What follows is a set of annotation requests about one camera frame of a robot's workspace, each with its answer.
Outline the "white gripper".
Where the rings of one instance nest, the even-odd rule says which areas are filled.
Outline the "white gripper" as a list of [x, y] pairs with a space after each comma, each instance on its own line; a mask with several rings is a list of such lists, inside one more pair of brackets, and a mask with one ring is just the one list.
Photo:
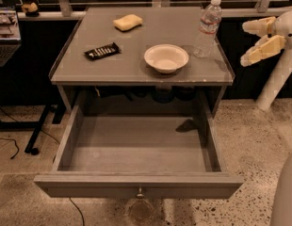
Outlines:
[[[292, 49], [292, 10], [277, 19], [272, 16], [247, 21], [242, 24], [242, 29], [261, 38], [241, 57], [240, 64], [243, 67], [276, 56], [284, 48]], [[273, 31], [276, 35], [269, 37], [268, 34], [272, 34]]]

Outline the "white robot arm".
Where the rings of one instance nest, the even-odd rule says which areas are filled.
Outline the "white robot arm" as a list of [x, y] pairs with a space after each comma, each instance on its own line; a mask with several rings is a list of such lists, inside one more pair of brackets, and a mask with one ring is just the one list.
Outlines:
[[[292, 10], [279, 17], [247, 21], [242, 28], [260, 38], [241, 57], [240, 64], [243, 67], [274, 57], [283, 51], [256, 99], [257, 106], [267, 110], [292, 73]], [[278, 179], [270, 226], [292, 226], [292, 154], [286, 159]]]

